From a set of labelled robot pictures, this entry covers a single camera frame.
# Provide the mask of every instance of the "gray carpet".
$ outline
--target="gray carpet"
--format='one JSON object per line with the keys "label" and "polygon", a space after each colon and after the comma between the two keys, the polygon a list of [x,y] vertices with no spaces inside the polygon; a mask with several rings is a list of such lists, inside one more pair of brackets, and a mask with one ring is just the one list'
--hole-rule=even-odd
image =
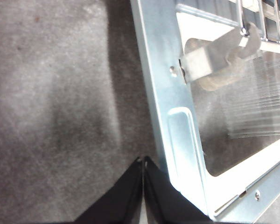
{"label": "gray carpet", "polygon": [[0,0],[0,224],[71,221],[146,154],[129,1]]}

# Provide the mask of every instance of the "metal bar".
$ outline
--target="metal bar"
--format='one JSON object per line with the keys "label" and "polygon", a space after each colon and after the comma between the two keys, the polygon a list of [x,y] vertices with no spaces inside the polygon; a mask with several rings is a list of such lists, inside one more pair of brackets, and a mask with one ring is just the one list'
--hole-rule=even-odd
{"label": "metal bar", "polygon": [[279,6],[278,1],[274,1],[274,10],[275,10],[275,16],[276,16],[276,27],[279,35],[279,42],[280,42],[280,13],[279,13]]}
{"label": "metal bar", "polygon": [[263,2],[262,0],[258,0],[258,5],[259,5],[259,18],[260,18],[260,25],[261,25],[261,29],[263,32],[263,40],[266,41],[267,40],[267,31],[266,31],[266,17],[265,14],[263,12]]}
{"label": "metal bar", "polygon": [[249,35],[248,30],[245,26],[245,16],[243,10],[243,2],[242,0],[237,0],[237,15],[238,15],[238,24],[241,28],[243,35]]}

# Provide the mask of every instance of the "silver metal bracket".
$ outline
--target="silver metal bracket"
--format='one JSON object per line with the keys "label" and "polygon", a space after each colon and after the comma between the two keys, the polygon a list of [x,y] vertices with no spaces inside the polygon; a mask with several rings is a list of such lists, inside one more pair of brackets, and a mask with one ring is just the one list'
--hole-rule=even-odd
{"label": "silver metal bracket", "polygon": [[237,74],[245,59],[254,55],[260,48],[261,40],[257,27],[247,24],[248,41],[244,48],[239,47],[244,35],[241,27],[236,27],[206,46],[199,47],[180,58],[186,83],[205,76]]}

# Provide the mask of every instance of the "metal wire rack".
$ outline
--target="metal wire rack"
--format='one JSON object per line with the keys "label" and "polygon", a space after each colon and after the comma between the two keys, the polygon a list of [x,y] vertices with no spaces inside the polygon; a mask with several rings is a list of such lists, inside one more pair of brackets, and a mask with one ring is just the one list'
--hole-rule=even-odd
{"label": "metal wire rack", "polygon": [[[264,13],[264,2],[263,0],[257,0],[258,6],[259,6],[259,19],[260,19],[260,25],[262,30],[262,41],[266,42],[274,42],[280,44],[280,9],[279,9],[279,3],[277,0],[274,0],[273,8],[274,8],[274,20],[276,22],[276,28],[278,32],[278,39],[272,39],[269,38],[267,35],[267,25],[266,25],[266,17]],[[246,19],[244,16],[244,10],[243,10],[243,2],[242,0],[237,0],[237,16],[238,16],[238,23],[241,27],[241,30],[244,35],[249,35],[247,28],[246,28]]]}

